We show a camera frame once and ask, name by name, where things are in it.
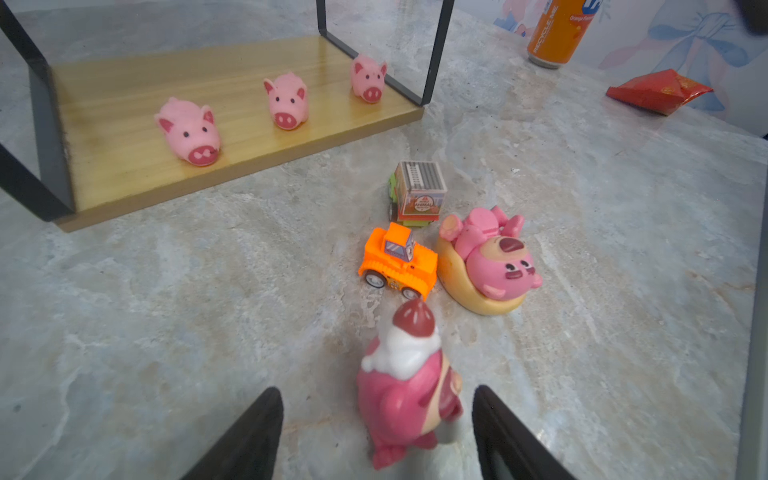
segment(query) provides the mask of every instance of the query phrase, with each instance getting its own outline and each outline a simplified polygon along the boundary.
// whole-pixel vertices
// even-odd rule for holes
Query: pig snout
[[[382,91],[378,87],[371,87],[362,93],[362,99],[371,104],[381,100],[381,97]]]
[[[278,113],[275,114],[275,123],[278,127],[284,130],[292,130],[298,126],[296,117],[291,114]]]
[[[202,147],[197,147],[193,149],[189,156],[187,157],[187,160],[192,165],[197,165],[198,167],[205,167],[206,165],[210,165],[213,162],[215,162],[219,157],[219,151],[215,148],[213,148],[210,145],[203,145]]]

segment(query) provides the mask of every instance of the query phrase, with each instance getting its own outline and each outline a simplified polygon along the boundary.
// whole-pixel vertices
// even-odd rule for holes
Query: pink bear face
[[[542,284],[528,248],[512,237],[493,237],[467,257],[467,274],[490,299],[512,300]]]
[[[386,70],[386,62],[379,65],[372,58],[357,55],[350,71],[352,91],[368,103],[375,104],[384,93]]]
[[[265,78],[264,88],[270,98],[270,114],[278,127],[293,130],[309,119],[306,85],[293,72],[280,75],[274,82]]]
[[[196,167],[206,167],[218,159],[221,139],[208,105],[200,108],[171,97],[154,120],[177,157]]]

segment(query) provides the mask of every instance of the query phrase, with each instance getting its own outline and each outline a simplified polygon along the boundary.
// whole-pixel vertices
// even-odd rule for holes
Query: black metal leg
[[[422,106],[432,101],[432,92],[435,90],[435,81],[437,80],[437,70],[440,68],[442,48],[445,46],[445,37],[448,35],[448,26],[451,24],[453,2],[454,0],[443,0],[442,2],[440,19],[437,22],[437,34],[435,34],[435,45],[432,47],[432,58],[429,60],[427,82],[424,85],[424,95],[422,95]]]
[[[40,166],[38,179],[0,145],[0,187],[39,218],[57,220],[74,213],[74,198],[51,68],[4,0],[0,0],[0,29],[29,66],[29,94]]]
[[[69,215],[64,205],[27,167],[0,144],[0,187],[41,220],[50,222]]]
[[[29,38],[22,24],[18,23],[11,9],[5,4],[5,0],[0,0],[0,30],[5,33],[5,36],[8,37],[16,51],[27,63],[30,61],[45,61],[38,46]]]
[[[440,58],[442,49],[445,45],[445,37],[448,35],[448,26],[451,23],[451,14],[453,13],[453,3],[455,0],[443,0],[440,10],[440,19],[437,24],[437,34],[435,35],[435,44],[432,47],[432,58],[429,60],[429,70],[427,72],[427,81],[424,85],[424,95],[419,97],[405,85],[397,81],[392,75],[386,75],[385,82],[393,90],[408,98],[419,107],[427,105],[432,101],[432,92],[435,90],[437,81],[437,70],[440,68]],[[339,40],[334,34],[330,33],[326,23],[326,0],[317,0],[317,29],[320,35],[334,44],[339,50],[343,51],[350,58],[357,56],[357,51],[343,41]]]
[[[283,399],[270,387],[181,480],[270,480],[283,430]]]
[[[328,31],[326,26],[326,0],[317,0],[317,29],[323,37]]]

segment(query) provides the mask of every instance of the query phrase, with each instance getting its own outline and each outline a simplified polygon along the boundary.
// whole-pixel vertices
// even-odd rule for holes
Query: orange toy bulldozer
[[[389,285],[409,300],[426,300],[437,282],[437,253],[416,243],[408,227],[390,223],[371,233],[358,274],[375,288]]]

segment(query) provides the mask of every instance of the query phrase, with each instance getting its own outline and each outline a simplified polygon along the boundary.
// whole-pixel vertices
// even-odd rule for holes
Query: wooden shelf
[[[73,231],[420,119],[423,108],[386,87],[356,98],[351,60],[324,38],[302,37],[53,67],[77,213]],[[310,119],[275,126],[264,78],[293,71],[307,85]],[[219,160],[177,159],[153,116],[171,97],[213,109]]]

